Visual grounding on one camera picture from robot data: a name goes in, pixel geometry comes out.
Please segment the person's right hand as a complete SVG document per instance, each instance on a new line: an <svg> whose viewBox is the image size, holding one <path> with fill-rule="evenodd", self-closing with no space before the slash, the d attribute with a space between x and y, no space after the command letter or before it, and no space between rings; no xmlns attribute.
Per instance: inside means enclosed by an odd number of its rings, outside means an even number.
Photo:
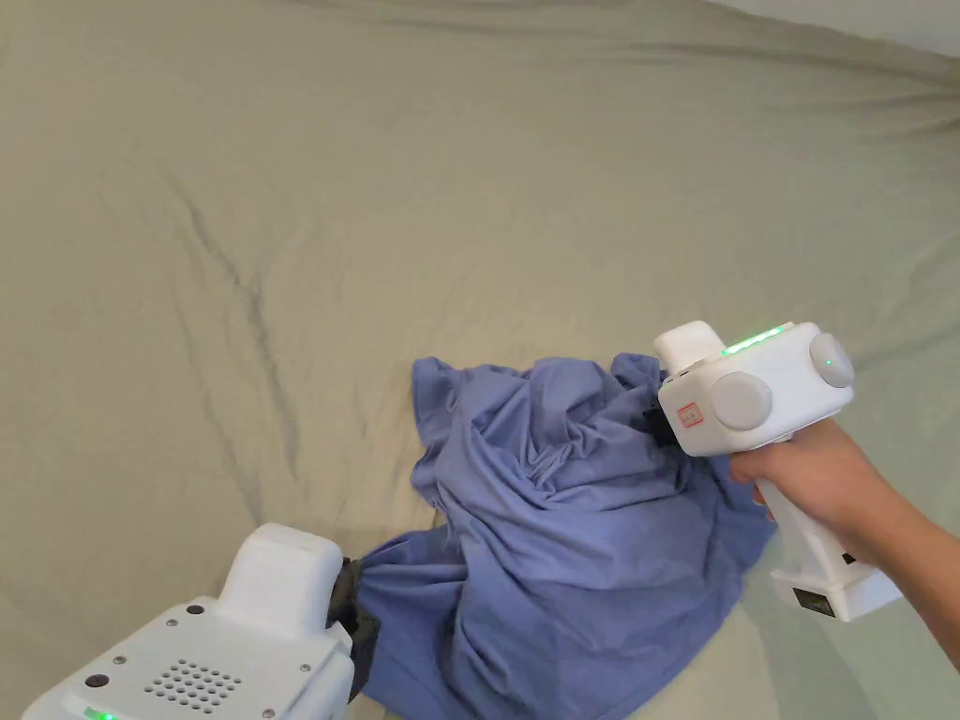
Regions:
<svg viewBox="0 0 960 720"><path fill-rule="evenodd" d="M738 482L772 482L845 550L876 566L898 567L955 548L833 421L807 427L789 442L734 454L730 469Z"/></svg>

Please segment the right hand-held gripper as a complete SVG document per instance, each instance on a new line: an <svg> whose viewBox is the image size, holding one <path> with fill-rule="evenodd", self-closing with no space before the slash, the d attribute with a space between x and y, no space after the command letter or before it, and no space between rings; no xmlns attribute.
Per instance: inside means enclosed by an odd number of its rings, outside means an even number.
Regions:
<svg viewBox="0 0 960 720"><path fill-rule="evenodd" d="M658 447L712 458L788 441L842 411L853 399L855 371L838 339L812 322L787 322L726 344L705 322L659 335L653 344L666 371L659 405L643 412ZM787 604L841 622L884 608L901 592L863 562L774 484L757 482L785 547L772 572Z"/></svg>

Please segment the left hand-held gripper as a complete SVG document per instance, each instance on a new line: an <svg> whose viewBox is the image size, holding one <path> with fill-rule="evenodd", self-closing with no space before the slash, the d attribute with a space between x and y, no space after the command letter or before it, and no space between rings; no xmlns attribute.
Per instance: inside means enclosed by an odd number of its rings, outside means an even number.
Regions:
<svg viewBox="0 0 960 720"><path fill-rule="evenodd" d="M169 608L45 692L27 719L341 719L381 619L363 565L274 523L247 536L217 597Z"/></svg>

